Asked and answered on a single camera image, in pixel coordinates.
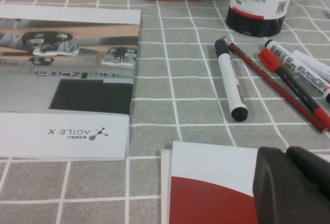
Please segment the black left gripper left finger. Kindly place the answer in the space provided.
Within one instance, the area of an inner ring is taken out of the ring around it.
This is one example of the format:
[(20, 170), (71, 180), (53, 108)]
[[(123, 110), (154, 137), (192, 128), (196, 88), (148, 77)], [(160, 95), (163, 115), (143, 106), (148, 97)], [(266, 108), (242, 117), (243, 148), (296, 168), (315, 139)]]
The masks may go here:
[(259, 223), (329, 223), (324, 195), (280, 149), (258, 149), (253, 181)]

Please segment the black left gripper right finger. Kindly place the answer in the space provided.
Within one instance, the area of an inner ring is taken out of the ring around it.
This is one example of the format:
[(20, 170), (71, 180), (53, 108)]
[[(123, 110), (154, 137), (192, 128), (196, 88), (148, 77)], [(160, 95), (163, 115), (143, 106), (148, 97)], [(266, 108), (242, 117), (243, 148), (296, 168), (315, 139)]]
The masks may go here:
[(286, 155), (324, 195), (329, 195), (329, 162), (301, 147), (289, 147)]

